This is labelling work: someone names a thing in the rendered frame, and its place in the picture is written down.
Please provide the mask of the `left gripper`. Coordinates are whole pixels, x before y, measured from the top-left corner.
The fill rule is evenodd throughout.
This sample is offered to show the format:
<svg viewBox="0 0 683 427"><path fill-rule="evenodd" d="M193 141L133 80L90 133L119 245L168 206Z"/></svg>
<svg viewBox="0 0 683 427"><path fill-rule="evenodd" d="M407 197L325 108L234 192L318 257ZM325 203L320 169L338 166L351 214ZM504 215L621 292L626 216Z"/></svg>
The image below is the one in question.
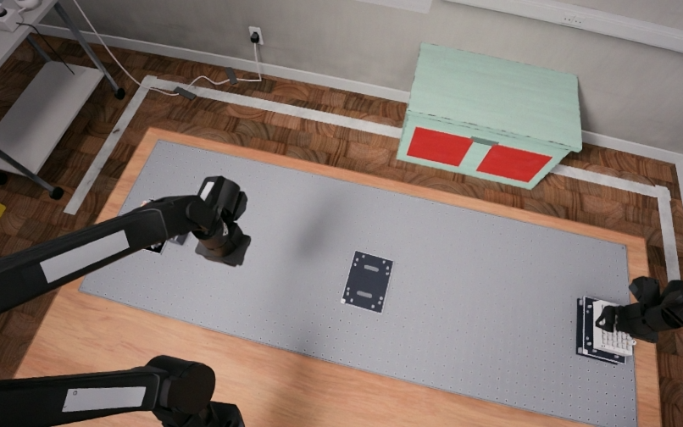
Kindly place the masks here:
<svg viewBox="0 0 683 427"><path fill-rule="evenodd" d="M226 243L218 248L209 249L199 241L195 253L197 255L202 255L208 261L226 264L235 268L236 265L242 266L245 259L244 256L251 241L252 238L250 236L243 234L239 246L236 247L230 240L229 233L229 238Z"/></svg>

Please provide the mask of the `white tube rack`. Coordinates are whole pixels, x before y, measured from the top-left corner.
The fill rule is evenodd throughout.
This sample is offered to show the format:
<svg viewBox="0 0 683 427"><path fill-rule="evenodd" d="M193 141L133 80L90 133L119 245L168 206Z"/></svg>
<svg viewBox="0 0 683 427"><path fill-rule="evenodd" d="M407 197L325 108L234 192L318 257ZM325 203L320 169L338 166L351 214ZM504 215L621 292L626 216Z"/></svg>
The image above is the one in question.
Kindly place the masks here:
<svg viewBox="0 0 683 427"><path fill-rule="evenodd" d="M604 306L618 305L611 302L596 301L593 303L594 309L594 348L605 352L611 352L621 356L632 355L632 345L626 345L626 341L631 340L629 334L621 334L615 330L617 324L617 315L615 315L614 333L609 333L602 329L595 327L595 321L601 315ZM616 337L617 336L617 337ZM602 344L603 343L603 344ZM623 343L623 344L622 344ZM621 349L622 345L622 349Z"/></svg>

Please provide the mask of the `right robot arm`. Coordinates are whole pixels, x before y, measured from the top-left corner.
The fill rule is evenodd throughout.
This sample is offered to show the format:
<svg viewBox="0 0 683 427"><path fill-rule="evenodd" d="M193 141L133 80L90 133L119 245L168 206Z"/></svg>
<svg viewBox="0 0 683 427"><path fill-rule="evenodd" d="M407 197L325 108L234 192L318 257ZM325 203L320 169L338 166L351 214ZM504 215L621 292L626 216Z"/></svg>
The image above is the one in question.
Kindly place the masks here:
<svg viewBox="0 0 683 427"><path fill-rule="evenodd" d="M625 319L641 317L648 308L644 319L652 329L664 331L683 327L683 280L671 280L660 296L659 280L643 275L632 280L629 290L638 302L625 305Z"/></svg>

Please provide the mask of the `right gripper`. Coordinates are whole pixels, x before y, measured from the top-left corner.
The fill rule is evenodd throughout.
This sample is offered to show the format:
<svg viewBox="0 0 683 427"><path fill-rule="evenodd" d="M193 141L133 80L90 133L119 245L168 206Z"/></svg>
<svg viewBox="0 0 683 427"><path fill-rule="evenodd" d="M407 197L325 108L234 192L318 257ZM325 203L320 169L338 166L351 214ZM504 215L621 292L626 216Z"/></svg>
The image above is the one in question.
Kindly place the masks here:
<svg viewBox="0 0 683 427"><path fill-rule="evenodd" d="M646 341L649 343L658 343L658 331L652 329L647 321L644 319L644 313L648 308L645 308L641 317L633 319L625 319L624 306L604 306L601 315L595 321L595 327L604 331L613 333L615 324L615 315L617 315L617 324L615 324L616 331L624 332L630 337ZM605 313L605 316L604 316ZM605 318L605 324L599 324ZM653 332L656 331L656 332Z"/></svg>

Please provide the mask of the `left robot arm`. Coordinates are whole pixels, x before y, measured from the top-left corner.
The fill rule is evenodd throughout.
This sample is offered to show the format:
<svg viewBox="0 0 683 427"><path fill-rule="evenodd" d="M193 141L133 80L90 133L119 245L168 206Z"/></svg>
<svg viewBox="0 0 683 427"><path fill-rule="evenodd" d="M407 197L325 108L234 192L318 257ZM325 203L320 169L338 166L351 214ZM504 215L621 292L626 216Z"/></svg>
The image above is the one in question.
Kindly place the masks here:
<svg viewBox="0 0 683 427"><path fill-rule="evenodd" d="M234 221L241 217L241 208L242 214L247 210L248 201L240 190L222 175L209 176L197 195L161 197L0 258L0 315L189 232L207 248L223 246L230 233L238 247L243 232ZM216 413L209 404L216 386L210 366L168 355L146 365L0 380L0 427L53 427L147 411L163 427L238 427L234 416Z"/></svg>

